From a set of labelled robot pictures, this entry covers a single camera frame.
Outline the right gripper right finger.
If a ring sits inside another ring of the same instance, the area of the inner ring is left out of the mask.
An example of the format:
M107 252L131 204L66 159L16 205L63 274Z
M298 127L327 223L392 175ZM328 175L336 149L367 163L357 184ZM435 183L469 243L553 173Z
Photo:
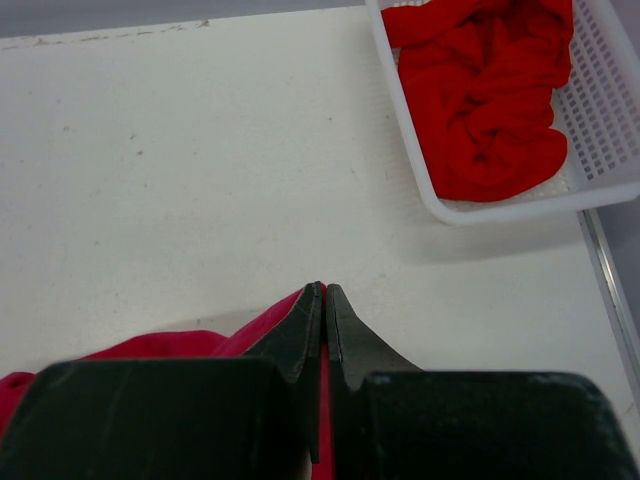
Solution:
M339 479L635 479L611 404L567 372L427 371L326 291Z

